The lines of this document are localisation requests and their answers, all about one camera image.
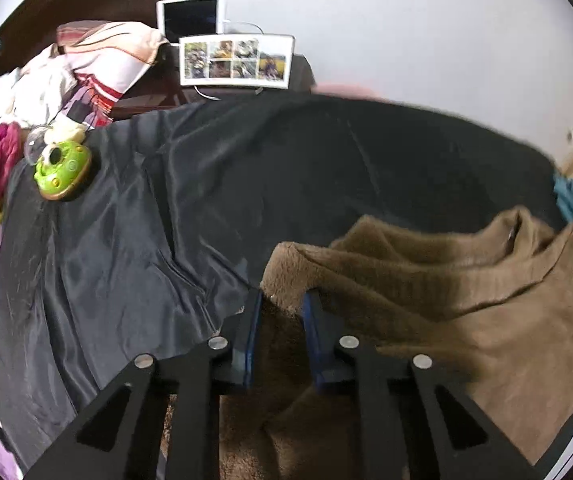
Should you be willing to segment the brown fleece garment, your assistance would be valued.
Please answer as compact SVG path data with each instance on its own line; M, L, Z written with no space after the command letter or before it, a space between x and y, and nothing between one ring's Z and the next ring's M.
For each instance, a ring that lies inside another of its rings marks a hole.
M358 414L311 383L305 292L383 356L426 354L547 474L573 438L573 221L523 207L473 234L364 216L327 247L283 242L260 282L257 379L220 404L225 479L356 479Z

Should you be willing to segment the black plastic sheet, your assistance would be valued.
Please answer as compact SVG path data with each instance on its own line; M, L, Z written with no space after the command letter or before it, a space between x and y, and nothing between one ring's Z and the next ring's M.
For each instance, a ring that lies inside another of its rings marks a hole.
M20 162L0 246L0 419L30 468L140 353L215 332L274 246L326 246L370 214L473 233L527 208L563 218L552 162L466 120L299 92L190 104L90 133L70 200L44 200Z

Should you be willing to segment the pink stool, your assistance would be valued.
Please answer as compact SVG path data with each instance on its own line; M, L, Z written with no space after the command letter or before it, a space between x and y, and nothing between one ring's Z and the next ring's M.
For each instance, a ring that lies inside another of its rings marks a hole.
M311 92L320 96L337 96L342 99L378 101L378 93L356 84L316 84Z

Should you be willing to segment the green toy iron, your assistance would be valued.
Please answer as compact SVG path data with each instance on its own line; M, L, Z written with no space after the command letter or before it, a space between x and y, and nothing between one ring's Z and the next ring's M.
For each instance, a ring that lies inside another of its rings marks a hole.
M84 124L37 126L24 142L24 159L32 166L34 181L45 200L65 200L78 188L91 167L92 155L84 144Z

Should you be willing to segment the dark bedside table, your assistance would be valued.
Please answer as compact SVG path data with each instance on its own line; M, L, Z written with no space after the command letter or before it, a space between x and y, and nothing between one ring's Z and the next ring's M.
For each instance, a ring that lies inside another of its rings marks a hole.
M182 50L166 47L144 76L113 106L110 117L123 120L154 110L172 110L186 104L260 96L281 90L311 92L316 85L311 63L294 53L286 59L283 78L262 79L262 58L224 58L200 63L198 78L184 76Z

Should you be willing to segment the white crumpled garment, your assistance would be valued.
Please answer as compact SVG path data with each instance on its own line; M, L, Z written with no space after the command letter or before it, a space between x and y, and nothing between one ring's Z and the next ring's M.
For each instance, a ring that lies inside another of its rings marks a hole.
M65 55L50 44L24 67L0 76L0 124L47 125L77 84Z

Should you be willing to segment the pink striped pillow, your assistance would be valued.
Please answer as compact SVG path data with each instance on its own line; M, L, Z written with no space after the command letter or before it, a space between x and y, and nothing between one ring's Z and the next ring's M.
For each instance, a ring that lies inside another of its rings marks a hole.
M56 45L79 89L74 99L90 107L87 125L111 122L120 98L155 64L168 40L141 22L69 22L56 30Z

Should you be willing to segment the white tablet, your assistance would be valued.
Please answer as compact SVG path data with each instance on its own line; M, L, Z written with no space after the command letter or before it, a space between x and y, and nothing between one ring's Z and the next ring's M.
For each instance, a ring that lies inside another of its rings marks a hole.
M156 3L157 29L171 43L182 38L224 32L226 0L160 0Z

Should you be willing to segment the dark wooden headboard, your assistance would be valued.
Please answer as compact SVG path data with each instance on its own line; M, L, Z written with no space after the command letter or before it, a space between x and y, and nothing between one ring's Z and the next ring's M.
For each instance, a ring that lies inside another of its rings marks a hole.
M25 0L0 25L0 75L22 66L56 29L76 21L136 21L154 26L158 0Z

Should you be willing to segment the photo collage frame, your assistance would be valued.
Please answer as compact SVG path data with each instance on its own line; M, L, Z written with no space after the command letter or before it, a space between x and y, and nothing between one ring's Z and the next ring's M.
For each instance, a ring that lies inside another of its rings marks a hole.
M182 38L180 84L286 89L295 38L291 35L220 34Z

